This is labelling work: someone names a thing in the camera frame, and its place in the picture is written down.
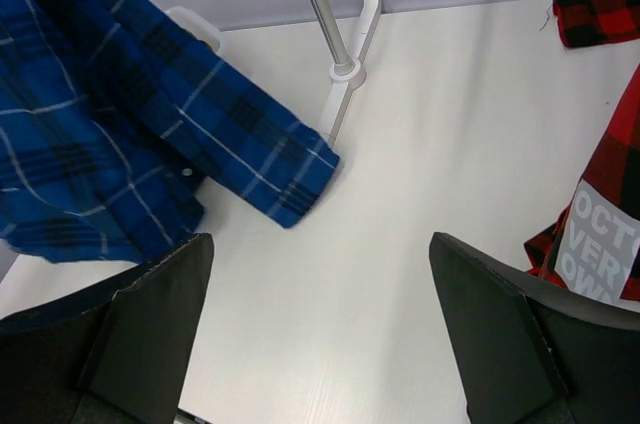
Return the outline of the white plastic basket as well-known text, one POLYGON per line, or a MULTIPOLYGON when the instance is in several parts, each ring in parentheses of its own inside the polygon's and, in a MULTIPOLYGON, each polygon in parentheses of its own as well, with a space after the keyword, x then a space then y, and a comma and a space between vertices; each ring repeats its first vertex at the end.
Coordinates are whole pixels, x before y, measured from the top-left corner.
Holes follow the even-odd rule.
POLYGON ((165 14, 196 39, 207 44, 218 56, 224 54, 227 47, 226 36, 199 14, 181 6, 171 7, 165 14))

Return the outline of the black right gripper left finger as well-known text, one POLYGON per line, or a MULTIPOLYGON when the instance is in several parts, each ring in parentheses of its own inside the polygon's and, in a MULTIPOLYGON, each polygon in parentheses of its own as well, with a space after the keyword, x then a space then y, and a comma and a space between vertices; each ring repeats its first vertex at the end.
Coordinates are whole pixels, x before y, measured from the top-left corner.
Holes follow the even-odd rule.
POLYGON ((179 406, 214 258, 163 258, 1 321, 4 423, 196 423, 179 406))

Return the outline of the blue plaid shirt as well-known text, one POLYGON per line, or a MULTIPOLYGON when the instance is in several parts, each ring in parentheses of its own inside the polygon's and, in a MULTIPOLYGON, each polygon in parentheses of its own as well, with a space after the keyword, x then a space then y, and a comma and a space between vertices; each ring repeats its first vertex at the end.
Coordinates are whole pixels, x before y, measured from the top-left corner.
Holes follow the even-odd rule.
POLYGON ((155 259, 212 179, 282 227, 324 138, 149 0, 1 0, 1 237, 53 263, 155 259))

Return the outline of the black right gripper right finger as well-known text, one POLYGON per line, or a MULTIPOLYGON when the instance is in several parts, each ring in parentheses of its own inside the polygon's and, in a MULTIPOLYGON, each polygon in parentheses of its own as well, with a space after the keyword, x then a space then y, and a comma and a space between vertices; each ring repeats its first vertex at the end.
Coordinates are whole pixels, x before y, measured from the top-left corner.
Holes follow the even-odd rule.
POLYGON ((446 233, 429 262, 473 423, 636 423, 639 315, 446 233))

